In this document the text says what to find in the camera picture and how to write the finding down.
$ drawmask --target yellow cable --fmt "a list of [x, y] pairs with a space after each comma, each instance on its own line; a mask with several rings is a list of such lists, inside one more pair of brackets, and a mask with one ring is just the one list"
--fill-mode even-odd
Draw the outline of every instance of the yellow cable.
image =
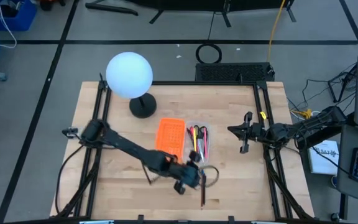
[[283, 2], [281, 2], [280, 10], [279, 10], [279, 12], [277, 14], [276, 21], [274, 22], [272, 33], [270, 35], [270, 40], [268, 42], [267, 62], [270, 61], [270, 53], [272, 51], [272, 41], [273, 41], [274, 31], [276, 30], [278, 20], [280, 18], [281, 12], [283, 11], [284, 3], [285, 3], [285, 0], [283, 0]]

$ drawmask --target blue bin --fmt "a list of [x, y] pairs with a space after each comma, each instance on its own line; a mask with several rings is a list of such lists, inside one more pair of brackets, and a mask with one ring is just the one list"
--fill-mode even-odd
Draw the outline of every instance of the blue bin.
[[[6, 25], [12, 31], [26, 31], [34, 20], [37, 8], [30, 0], [11, 0], [14, 3], [24, 2], [16, 17], [4, 17]], [[0, 30], [6, 30], [0, 19]]]

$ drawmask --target white globe lamp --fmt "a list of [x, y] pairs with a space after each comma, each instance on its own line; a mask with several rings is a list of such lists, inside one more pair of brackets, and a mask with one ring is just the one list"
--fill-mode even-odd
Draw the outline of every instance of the white globe lamp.
[[137, 118], [148, 118], [157, 109], [154, 96], [147, 93], [153, 82], [148, 61], [134, 52], [114, 56], [106, 69], [110, 89], [120, 97], [131, 99], [129, 109]]

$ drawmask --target pen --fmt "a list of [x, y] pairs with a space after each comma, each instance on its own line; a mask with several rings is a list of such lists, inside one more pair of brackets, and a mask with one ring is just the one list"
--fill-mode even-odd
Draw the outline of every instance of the pen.
[[201, 155], [201, 160], [204, 162], [204, 150], [203, 147], [201, 146], [201, 140], [197, 140], [197, 143], [198, 143], [199, 154]]

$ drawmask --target floor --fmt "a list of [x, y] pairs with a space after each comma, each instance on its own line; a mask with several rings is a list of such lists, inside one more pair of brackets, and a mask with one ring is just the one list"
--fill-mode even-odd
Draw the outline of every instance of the floor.
[[[213, 19], [210, 39], [227, 40], [219, 44], [222, 62], [264, 62], [278, 11], [231, 12], [231, 28], [212, 12], [164, 12], [150, 25], [156, 10], [113, 2], [138, 11], [135, 17], [89, 10], [85, 2], [89, 0], [68, 1], [65, 7], [56, 4], [52, 12], [39, 10], [28, 32], [14, 33], [18, 46], [0, 49], [0, 72], [8, 75], [8, 81], [0, 82], [0, 206], [19, 154], [29, 149], [7, 222], [48, 217], [67, 143], [60, 131], [71, 124], [81, 82], [98, 80], [110, 58], [137, 52], [152, 65], [155, 80], [194, 80], [199, 44], [192, 40], [207, 39]], [[296, 104], [303, 101], [300, 91], [307, 78], [329, 80], [357, 60], [358, 38], [341, 3], [358, 27], [358, 1], [296, 0], [292, 11], [297, 22], [283, 11], [275, 34], [280, 41], [272, 47], [270, 63], [276, 81], [284, 82], [287, 96]], [[0, 40], [12, 43], [6, 32], [0, 32]], [[203, 49], [201, 57], [212, 62], [217, 55]], [[306, 97], [326, 87], [310, 83]], [[338, 93], [339, 85], [334, 89]], [[351, 103], [346, 113], [353, 110], [351, 100], [340, 104], [345, 108]], [[328, 91], [309, 101], [313, 110], [329, 105]], [[310, 174], [308, 161], [304, 167], [315, 215], [328, 220], [339, 210], [340, 194], [331, 188], [330, 177]], [[349, 220], [358, 223], [358, 200], [353, 198]]]

